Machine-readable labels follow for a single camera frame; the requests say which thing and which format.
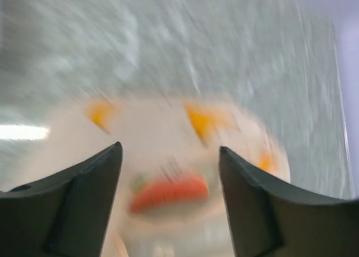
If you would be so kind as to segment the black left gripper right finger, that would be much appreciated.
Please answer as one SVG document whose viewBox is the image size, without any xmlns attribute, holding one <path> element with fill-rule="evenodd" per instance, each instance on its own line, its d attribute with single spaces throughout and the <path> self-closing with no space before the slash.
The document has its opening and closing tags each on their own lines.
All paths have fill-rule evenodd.
<svg viewBox="0 0 359 257">
<path fill-rule="evenodd" d="M 358 200 L 316 194 L 219 150 L 235 256 L 357 256 Z"/>
</svg>

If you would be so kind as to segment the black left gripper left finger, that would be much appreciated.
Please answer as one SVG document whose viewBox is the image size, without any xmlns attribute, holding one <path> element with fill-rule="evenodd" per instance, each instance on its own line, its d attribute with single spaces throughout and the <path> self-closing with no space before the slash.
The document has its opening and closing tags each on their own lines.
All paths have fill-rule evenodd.
<svg viewBox="0 0 359 257">
<path fill-rule="evenodd" d="M 123 159 L 91 158 L 1 193 L 1 256 L 100 256 Z"/>
</svg>

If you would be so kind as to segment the translucent orange plastic bag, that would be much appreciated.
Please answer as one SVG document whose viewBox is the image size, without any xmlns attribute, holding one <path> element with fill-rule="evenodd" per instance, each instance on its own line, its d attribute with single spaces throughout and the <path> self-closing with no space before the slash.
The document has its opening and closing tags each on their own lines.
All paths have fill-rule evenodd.
<svg viewBox="0 0 359 257">
<path fill-rule="evenodd" d="M 119 141 L 122 171 L 103 256 L 233 256 L 219 148 L 290 181 L 287 155 L 265 126 L 231 102 L 176 98 L 99 100 L 58 108 L 43 146 L 47 173 Z M 158 178 L 198 175 L 209 196 L 132 213 L 136 190 Z"/>
</svg>

